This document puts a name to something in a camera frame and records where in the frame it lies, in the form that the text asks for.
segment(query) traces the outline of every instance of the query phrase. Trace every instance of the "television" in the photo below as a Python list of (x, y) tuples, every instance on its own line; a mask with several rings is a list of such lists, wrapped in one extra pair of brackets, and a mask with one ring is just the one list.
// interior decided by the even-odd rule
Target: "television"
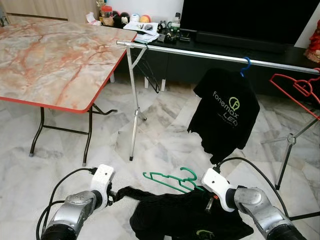
[(319, 0), (184, 0), (180, 28), (196, 31), (198, 42), (281, 52), (296, 43), (318, 4)]

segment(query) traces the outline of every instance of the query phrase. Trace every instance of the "figurine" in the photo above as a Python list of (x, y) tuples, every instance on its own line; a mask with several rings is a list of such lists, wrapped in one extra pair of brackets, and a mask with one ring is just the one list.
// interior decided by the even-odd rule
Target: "figurine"
[(310, 37), (310, 45), (304, 55), (311, 61), (320, 63), (320, 20), (314, 34)]

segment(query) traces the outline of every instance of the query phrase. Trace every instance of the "black table leg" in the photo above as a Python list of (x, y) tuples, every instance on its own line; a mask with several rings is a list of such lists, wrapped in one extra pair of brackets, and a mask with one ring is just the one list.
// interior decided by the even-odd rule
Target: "black table leg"
[(88, 149), (90, 145), (91, 135), (92, 135), (92, 106), (89, 109), (89, 132), (88, 132), (88, 139), (86, 141), (85, 149), (84, 149), (84, 156), (83, 156), (83, 163), (82, 166), (85, 167), (87, 165), (87, 155)]
[(41, 121), (40, 121), (40, 126), (39, 126), (39, 129), (38, 131), (36, 132), (35, 136), (34, 136), (34, 139), (33, 139), (33, 142), (32, 142), (32, 145), (31, 145), (31, 150), (30, 150), (30, 153), (29, 153), (29, 157), (33, 157), (34, 156), (34, 153), (35, 153), (35, 147), (36, 147), (36, 143), (37, 143), (37, 140), (38, 140), (38, 137), (42, 131), (42, 128), (44, 127), (44, 122), (45, 122), (45, 109), (43, 107), (40, 108), (40, 111), (41, 111)]

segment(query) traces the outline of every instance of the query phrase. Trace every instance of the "clothing rack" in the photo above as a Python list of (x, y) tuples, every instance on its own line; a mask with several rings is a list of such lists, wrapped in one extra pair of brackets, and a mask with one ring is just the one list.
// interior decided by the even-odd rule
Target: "clothing rack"
[[(240, 58), (240, 57), (223, 56), (223, 55), (209, 54), (209, 53), (196, 52), (196, 51), (186, 51), (186, 50), (180, 50), (180, 49), (174, 49), (174, 48), (168, 48), (168, 47), (144, 45), (144, 44), (134, 43), (134, 42), (117, 41), (116, 44), (126, 47), (129, 73), (130, 73), (130, 81), (131, 81), (133, 100), (134, 100), (134, 105), (135, 105), (133, 134), (132, 134), (131, 151), (130, 151), (130, 157), (129, 157), (130, 161), (132, 161), (134, 158), (136, 133), (137, 133), (137, 127), (138, 127), (138, 118), (141, 117), (144, 121), (147, 120), (147, 118), (140, 111), (133, 69), (137, 65), (137, 63), (139, 62), (139, 60), (141, 59), (141, 57), (143, 56), (143, 54), (145, 53), (145, 51), (147, 49), (150, 51), (185, 55), (185, 56), (205, 58), (205, 59), (222, 60), (222, 61), (236, 62), (236, 63), (242, 63), (242, 64), (248, 63), (248, 61), (246, 59)], [(136, 60), (134, 61), (134, 63), (132, 63), (132, 58), (131, 58), (131, 49), (133, 49), (133, 48), (141, 49), (141, 52), (139, 53), (139, 55), (136, 58)], [(301, 72), (301, 73), (306, 73), (306, 74), (314, 74), (314, 75), (320, 74), (320, 72), (316, 69), (307, 68), (307, 67), (292, 66), (292, 65), (286, 65), (286, 64), (279, 64), (279, 63), (274, 63), (274, 62), (251, 60), (251, 64), (256, 65), (256, 66), (267, 67), (267, 68), (296, 71), (296, 72)]]

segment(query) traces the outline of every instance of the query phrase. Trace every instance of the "blue hanger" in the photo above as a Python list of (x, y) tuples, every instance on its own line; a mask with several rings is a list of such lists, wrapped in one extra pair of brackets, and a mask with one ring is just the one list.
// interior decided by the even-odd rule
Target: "blue hanger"
[(241, 75), (242, 77), (245, 77), (244, 71), (245, 71), (245, 70), (248, 70), (248, 69), (250, 68), (250, 66), (251, 66), (250, 58), (248, 58), (247, 56), (245, 56), (244, 59), (246, 59), (246, 60), (248, 61), (248, 66), (246, 66), (246, 67), (244, 67), (244, 68), (241, 68), (240, 75)]
[(157, 179), (154, 179), (153, 175), (159, 175), (159, 176), (164, 177), (164, 178), (167, 178), (167, 179), (168, 179), (168, 178), (172, 178), (172, 179), (178, 180), (179, 185), (180, 185), (181, 187), (185, 188), (185, 189), (188, 189), (189, 191), (192, 191), (193, 189), (191, 189), (190, 187), (187, 187), (187, 186), (183, 185), (182, 183), (190, 182), (190, 183), (192, 183), (192, 185), (194, 186), (195, 189), (199, 189), (199, 190), (201, 190), (201, 191), (204, 191), (201, 187), (198, 187), (198, 186), (193, 182), (193, 181), (197, 180), (197, 175), (194, 173), (194, 171), (192, 171), (191, 169), (189, 169), (189, 168), (187, 168), (187, 167), (181, 167), (180, 170), (187, 170), (187, 171), (189, 171), (189, 172), (193, 175), (193, 177), (188, 177), (188, 178), (181, 179), (181, 178), (178, 178), (178, 177), (176, 177), (176, 176), (164, 175), (164, 174), (162, 174), (162, 173), (160, 173), (160, 172), (150, 172), (150, 176), (146, 176), (146, 174), (147, 174), (146, 172), (143, 172), (142, 174), (143, 174), (143, 176), (144, 176), (145, 178), (147, 178), (147, 179), (150, 179), (150, 180), (155, 181), (155, 182), (157, 182), (157, 183), (166, 185), (166, 186), (168, 186), (168, 187), (170, 187), (170, 188), (173, 188), (173, 189), (175, 189), (175, 190), (178, 190), (178, 191), (180, 191), (180, 192), (183, 192), (184, 194), (186, 194), (187, 192), (184, 191), (184, 190), (181, 190), (181, 189), (179, 189), (179, 188), (177, 188), (177, 187), (175, 187), (175, 186), (172, 186), (172, 185), (170, 185), (170, 184), (167, 184), (167, 183), (165, 183), (165, 182), (162, 182), (162, 181), (159, 181), (159, 180), (157, 180)]

